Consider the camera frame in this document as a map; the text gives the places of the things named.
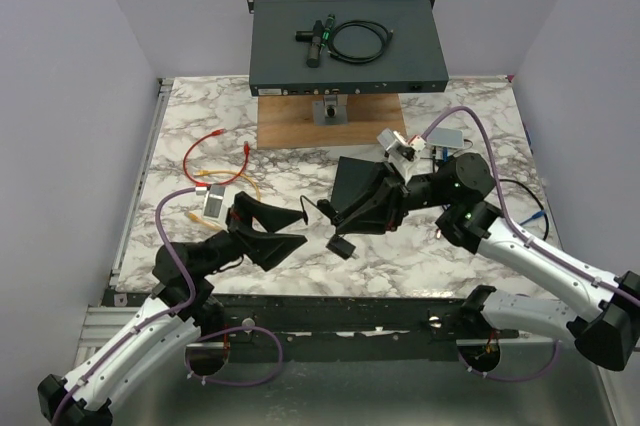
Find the black network switch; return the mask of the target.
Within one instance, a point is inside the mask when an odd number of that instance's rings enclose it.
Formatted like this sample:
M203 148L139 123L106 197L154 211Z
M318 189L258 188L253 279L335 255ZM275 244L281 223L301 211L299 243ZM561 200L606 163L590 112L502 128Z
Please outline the black network switch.
M333 209L345 214L365 204L372 197L370 189L380 169L380 162L341 156L330 196Z

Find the small black power adapter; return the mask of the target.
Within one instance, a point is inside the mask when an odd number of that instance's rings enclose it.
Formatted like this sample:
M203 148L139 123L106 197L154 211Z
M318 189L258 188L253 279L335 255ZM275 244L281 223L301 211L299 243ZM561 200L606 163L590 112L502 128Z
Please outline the small black power adapter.
M300 206L302 209L302 219L306 225L309 224L309 217L305 209L305 204L308 203L310 206L314 207L318 210L323 216L330 220L330 223L337 228L342 217L340 214L333 208L331 203L326 199L321 199L318 201L312 201L305 195L301 195L299 198ZM334 255L340 257L343 260L348 260L350 258L355 258L355 246L346 240L344 237L335 233L327 242L326 248L333 253Z

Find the white grey small switch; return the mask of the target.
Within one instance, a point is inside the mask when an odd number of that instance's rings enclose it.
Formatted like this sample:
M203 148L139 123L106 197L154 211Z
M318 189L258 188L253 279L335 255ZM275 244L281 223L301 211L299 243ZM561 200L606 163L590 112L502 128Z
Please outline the white grey small switch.
M433 147L460 150L465 146L465 137L462 130L435 127L427 136L426 142Z

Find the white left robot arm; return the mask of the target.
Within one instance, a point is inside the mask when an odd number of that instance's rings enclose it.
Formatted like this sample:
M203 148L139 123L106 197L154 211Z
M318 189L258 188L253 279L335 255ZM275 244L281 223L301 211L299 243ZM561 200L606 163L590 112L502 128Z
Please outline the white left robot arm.
M134 317L93 357L64 376L38 385L43 416L53 425L109 425L116 396L159 366L171 352L209 341L228 322L208 276L248 258L268 271L302 246L284 228L305 219L301 211L265 206L232 208L225 229L200 242L168 242L152 270L158 283Z

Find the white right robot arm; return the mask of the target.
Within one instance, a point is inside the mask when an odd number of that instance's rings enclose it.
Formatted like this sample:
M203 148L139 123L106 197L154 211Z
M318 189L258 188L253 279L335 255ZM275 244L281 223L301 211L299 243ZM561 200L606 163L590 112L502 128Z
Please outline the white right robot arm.
M572 343L602 368L623 370L639 340L638 274L617 276L590 266L517 225L505 207L486 199L500 189L491 169L477 153L451 157L435 171L417 175L387 160L375 164L346 207L336 209L326 199L313 205L329 219L336 239L383 235L415 210L441 209L436 226L450 244L513 269L555 297L536 300L478 286L458 314L467 335L531 332Z

